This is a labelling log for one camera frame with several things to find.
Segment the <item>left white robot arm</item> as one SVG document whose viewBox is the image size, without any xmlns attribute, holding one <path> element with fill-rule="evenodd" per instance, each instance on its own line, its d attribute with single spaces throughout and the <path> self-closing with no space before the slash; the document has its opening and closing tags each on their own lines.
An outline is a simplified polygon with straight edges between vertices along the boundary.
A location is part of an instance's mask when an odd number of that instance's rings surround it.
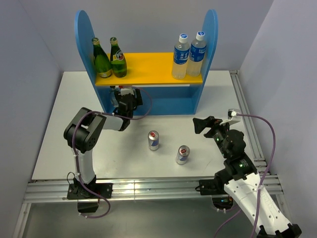
<svg viewBox="0 0 317 238">
<path fill-rule="evenodd" d="M 134 111 L 143 105 L 140 89 L 111 86 L 110 95 L 114 111 L 110 114 L 94 112 L 82 107 L 63 137 L 74 154 L 76 173 L 71 190 L 82 198 L 97 198 L 102 192 L 96 184 L 92 149 L 103 130 L 124 131 L 133 119 Z"/>
</svg>

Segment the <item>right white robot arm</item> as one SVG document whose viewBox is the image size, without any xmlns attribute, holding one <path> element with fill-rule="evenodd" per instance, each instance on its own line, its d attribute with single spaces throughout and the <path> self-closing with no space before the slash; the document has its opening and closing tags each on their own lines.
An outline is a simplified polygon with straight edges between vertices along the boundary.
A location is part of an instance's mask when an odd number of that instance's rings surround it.
<svg viewBox="0 0 317 238">
<path fill-rule="evenodd" d="M 193 123 L 196 134 L 209 128 L 204 136 L 215 141 L 225 166 L 213 179 L 199 180 L 195 190 L 201 195 L 228 194 L 253 224 L 259 238 L 298 238 L 302 233 L 300 227 L 282 214 L 261 184 L 257 168 L 245 153 L 243 132 L 213 116 L 194 118 Z"/>
</svg>

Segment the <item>green Perrier bottle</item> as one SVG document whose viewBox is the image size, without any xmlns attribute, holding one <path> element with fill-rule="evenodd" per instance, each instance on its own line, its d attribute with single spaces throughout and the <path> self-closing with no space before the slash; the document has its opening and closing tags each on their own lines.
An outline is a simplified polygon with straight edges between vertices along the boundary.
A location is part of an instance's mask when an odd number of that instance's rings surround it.
<svg viewBox="0 0 317 238">
<path fill-rule="evenodd" d="M 94 65 L 98 75 L 102 78 L 108 78 L 112 75 L 112 67 L 107 54 L 100 45 L 98 38 L 92 39 L 94 51 Z"/>
<path fill-rule="evenodd" d="M 118 78 L 123 78 L 127 74 L 127 62 L 124 53 L 120 49 L 117 38 L 110 38 L 111 51 L 110 51 L 110 63 L 112 66 L 113 74 Z"/>
</svg>

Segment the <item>clear glass bottle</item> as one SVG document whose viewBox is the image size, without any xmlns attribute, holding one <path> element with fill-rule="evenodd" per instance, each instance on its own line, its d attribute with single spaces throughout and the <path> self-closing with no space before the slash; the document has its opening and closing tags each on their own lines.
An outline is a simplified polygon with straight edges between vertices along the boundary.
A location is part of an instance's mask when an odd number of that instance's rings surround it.
<svg viewBox="0 0 317 238">
<path fill-rule="evenodd" d="M 118 107 L 118 101 L 116 99 L 116 95 L 120 93 L 120 89 L 116 86 L 110 86 L 110 100 L 112 105 L 117 108 Z"/>
</svg>

